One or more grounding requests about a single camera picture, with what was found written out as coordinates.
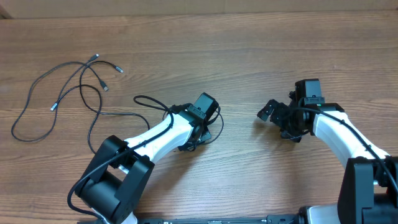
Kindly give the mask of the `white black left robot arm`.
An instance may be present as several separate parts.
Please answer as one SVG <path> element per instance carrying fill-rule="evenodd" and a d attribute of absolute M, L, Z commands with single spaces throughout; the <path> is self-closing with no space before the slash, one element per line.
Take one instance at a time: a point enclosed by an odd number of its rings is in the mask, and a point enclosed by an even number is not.
<path fill-rule="evenodd" d="M 191 149 L 210 136 L 210 115 L 198 110 L 170 113 L 143 134 L 106 138 L 72 188 L 97 223 L 137 223 L 134 210 L 155 163 L 175 148 Z"/>

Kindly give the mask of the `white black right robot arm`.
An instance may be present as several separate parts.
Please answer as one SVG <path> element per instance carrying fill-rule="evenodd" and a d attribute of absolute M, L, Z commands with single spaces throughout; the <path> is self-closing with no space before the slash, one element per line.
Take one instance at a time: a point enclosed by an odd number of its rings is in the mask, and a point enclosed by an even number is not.
<path fill-rule="evenodd" d="M 276 124 L 283 139 L 317 137 L 345 170 L 335 204 L 302 207 L 278 223 L 397 223 L 397 158 L 361 134 L 339 104 L 320 96 L 289 105 L 269 100 L 257 116 Z"/>

